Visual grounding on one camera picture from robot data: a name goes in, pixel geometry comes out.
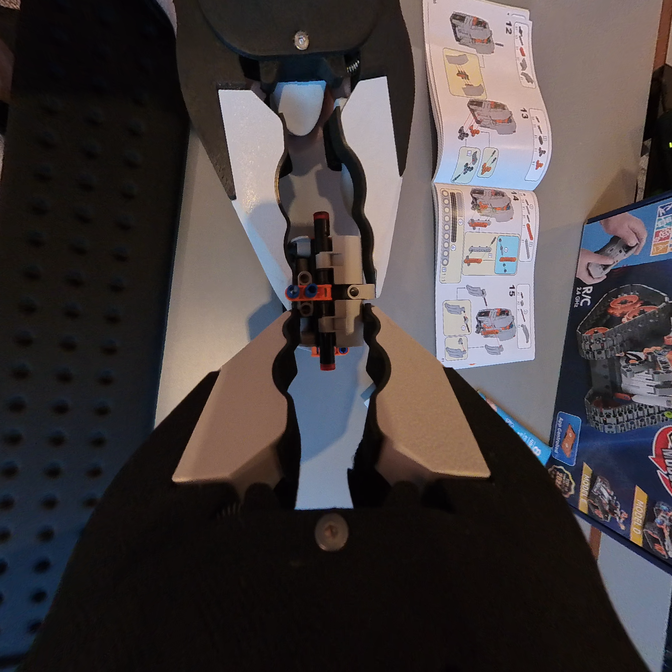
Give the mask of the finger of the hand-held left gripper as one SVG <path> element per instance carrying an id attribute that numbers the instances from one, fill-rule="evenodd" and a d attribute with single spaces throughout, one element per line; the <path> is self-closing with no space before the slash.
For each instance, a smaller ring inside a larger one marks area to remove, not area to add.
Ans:
<path id="1" fill-rule="evenodd" d="M 350 209 L 362 241 L 362 262 L 374 297 L 382 291 L 397 219 L 402 173 L 387 77 L 360 80 L 336 103 L 336 154 L 351 182 Z"/>
<path id="2" fill-rule="evenodd" d="M 288 219 L 278 180 L 286 155 L 281 117 L 251 89 L 218 92 L 235 197 L 232 204 L 273 290 L 290 308 L 285 291 L 292 271 L 285 254 Z"/>

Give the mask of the blue manual booklet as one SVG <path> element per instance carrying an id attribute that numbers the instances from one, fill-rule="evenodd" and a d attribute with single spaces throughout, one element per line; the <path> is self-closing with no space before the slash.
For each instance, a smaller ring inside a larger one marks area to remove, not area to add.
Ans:
<path id="1" fill-rule="evenodd" d="M 529 485 L 548 475 L 550 448 L 483 392 L 469 407 L 469 424 L 496 483 Z"/>

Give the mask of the black charger box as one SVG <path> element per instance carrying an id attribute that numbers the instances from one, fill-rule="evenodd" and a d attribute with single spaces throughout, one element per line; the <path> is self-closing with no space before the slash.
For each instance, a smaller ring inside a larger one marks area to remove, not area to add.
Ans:
<path id="1" fill-rule="evenodd" d="M 644 125 L 650 140 L 644 198 L 671 190 L 671 66 L 664 64 L 652 74 Z"/>

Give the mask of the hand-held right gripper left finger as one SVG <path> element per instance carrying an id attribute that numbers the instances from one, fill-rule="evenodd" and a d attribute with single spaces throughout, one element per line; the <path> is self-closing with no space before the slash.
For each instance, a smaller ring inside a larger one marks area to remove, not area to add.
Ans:
<path id="1" fill-rule="evenodd" d="M 288 388 L 299 328 L 298 314 L 284 312 L 221 367 L 174 482 L 226 481 L 240 497 L 266 483 L 282 506 L 295 506 L 300 434 Z"/>

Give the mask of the white instruction booklet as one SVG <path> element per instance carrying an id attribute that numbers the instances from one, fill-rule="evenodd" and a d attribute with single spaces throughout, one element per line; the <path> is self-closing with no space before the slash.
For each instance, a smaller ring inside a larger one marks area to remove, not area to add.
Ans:
<path id="1" fill-rule="evenodd" d="M 529 12 L 425 1 L 437 132 L 436 354 L 453 368 L 534 358 L 535 187 L 552 154 Z"/>

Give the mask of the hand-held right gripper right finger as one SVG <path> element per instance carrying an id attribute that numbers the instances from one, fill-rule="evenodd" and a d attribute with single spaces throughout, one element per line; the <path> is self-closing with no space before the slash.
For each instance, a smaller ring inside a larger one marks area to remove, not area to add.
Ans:
<path id="1" fill-rule="evenodd" d="M 353 506 L 379 506 L 398 482 L 490 477 L 441 363 L 379 308 L 364 305 L 363 321 L 374 392 L 348 470 Z"/>

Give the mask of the grey desk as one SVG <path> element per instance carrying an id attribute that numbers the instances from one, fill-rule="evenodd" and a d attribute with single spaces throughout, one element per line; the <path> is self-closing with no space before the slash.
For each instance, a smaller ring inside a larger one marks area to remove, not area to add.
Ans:
<path id="1" fill-rule="evenodd" d="M 476 389 L 548 437 L 587 218 L 631 203 L 660 18 L 660 1 L 511 1 L 528 7 L 533 56 L 550 116 L 550 166 L 535 190 L 535 359 L 464 374 Z M 416 98 L 389 269 L 378 305 L 434 351 L 432 113 L 422 3 L 402 9 L 413 43 Z M 163 370 L 160 422 L 197 382 L 280 311 L 218 176 L 190 134 Z"/>

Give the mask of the grey building block model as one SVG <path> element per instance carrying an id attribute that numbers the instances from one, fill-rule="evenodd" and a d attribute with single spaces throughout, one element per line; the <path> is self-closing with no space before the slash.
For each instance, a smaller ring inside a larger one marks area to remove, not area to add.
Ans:
<path id="1" fill-rule="evenodd" d="M 328 212 L 313 215 L 314 232 L 289 244 L 292 281 L 285 291 L 300 318 L 300 344 L 324 372 L 337 357 L 364 344 L 362 307 L 375 296 L 365 280 L 358 236 L 331 233 Z"/>

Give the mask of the blue toy robot kit box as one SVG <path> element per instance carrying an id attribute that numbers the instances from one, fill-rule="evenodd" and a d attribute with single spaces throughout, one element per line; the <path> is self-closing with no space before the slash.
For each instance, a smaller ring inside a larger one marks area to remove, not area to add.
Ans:
<path id="1" fill-rule="evenodd" d="M 569 504 L 670 572 L 670 193 L 583 228 L 550 446 Z"/>

